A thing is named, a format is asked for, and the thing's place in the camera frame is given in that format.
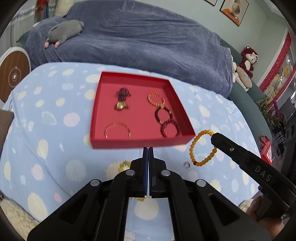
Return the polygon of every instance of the polka dot tablecloth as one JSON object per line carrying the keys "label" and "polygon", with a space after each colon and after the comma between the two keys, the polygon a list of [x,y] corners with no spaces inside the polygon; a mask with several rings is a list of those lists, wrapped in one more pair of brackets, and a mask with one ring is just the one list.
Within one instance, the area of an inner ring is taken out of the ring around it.
{"label": "polka dot tablecloth", "polygon": [[[255,140],[237,107],[214,92],[170,77],[136,69],[86,63],[48,63],[34,69],[12,91],[15,113],[0,161],[0,190],[38,221],[44,220],[90,180],[112,179],[120,163],[142,156],[142,149],[93,150],[89,142],[92,106],[101,71],[169,79],[196,134],[220,132],[259,156]],[[255,193],[258,184],[218,151],[202,167],[191,164],[189,146],[154,149],[156,158],[182,178],[205,179],[234,204]],[[213,146],[208,136],[194,149],[198,161]],[[173,240],[167,199],[130,199],[125,240]]]}

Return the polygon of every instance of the gray plush toy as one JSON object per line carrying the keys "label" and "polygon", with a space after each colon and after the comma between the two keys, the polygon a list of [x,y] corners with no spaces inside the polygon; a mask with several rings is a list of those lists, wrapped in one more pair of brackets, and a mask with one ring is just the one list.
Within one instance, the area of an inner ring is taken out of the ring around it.
{"label": "gray plush toy", "polygon": [[79,35],[83,30],[83,26],[84,22],[82,21],[68,20],[52,27],[47,34],[47,40],[44,47],[48,48],[50,43],[54,43],[54,47],[57,48],[67,39]]}

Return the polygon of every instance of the red decorative border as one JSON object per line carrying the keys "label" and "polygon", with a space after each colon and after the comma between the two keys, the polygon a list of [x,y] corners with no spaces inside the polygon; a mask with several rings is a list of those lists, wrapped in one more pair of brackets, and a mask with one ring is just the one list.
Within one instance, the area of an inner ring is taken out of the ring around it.
{"label": "red decorative border", "polygon": [[288,88],[289,84],[291,83],[292,79],[294,78],[296,74],[296,65],[294,66],[294,69],[292,70],[291,74],[289,75],[289,78],[285,82],[284,86],[281,88],[281,90],[278,92],[278,94],[274,97],[274,101],[277,101],[279,97],[283,94],[283,92]]}
{"label": "red decorative border", "polygon": [[288,51],[290,49],[291,42],[292,42],[292,39],[291,39],[290,33],[288,33],[286,36],[284,45],[281,49],[281,52],[280,52],[276,62],[274,63],[273,67],[269,71],[266,78],[263,80],[263,82],[259,86],[259,88],[262,92],[264,92],[268,88],[268,86],[271,84],[272,80],[274,79],[274,77],[278,73],[279,69],[283,65],[283,62],[284,62],[284,60],[288,54]]}

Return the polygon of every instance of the brown round panel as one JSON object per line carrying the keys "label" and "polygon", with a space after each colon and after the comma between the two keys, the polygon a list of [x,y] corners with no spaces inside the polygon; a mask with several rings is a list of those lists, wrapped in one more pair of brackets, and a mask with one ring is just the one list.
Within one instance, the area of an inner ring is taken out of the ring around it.
{"label": "brown round panel", "polygon": [[29,73],[29,60],[23,52],[9,54],[0,66],[0,99],[6,102],[10,92]]}

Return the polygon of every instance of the picture frame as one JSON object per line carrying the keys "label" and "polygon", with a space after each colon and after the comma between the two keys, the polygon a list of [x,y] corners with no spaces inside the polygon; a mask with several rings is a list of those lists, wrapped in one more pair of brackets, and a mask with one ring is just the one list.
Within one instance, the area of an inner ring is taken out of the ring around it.
{"label": "picture frame", "polygon": [[218,2],[218,0],[205,0],[205,1],[212,4],[213,6],[216,6],[216,3]]}
{"label": "picture frame", "polygon": [[249,6],[247,0],[224,0],[220,11],[240,26]]}

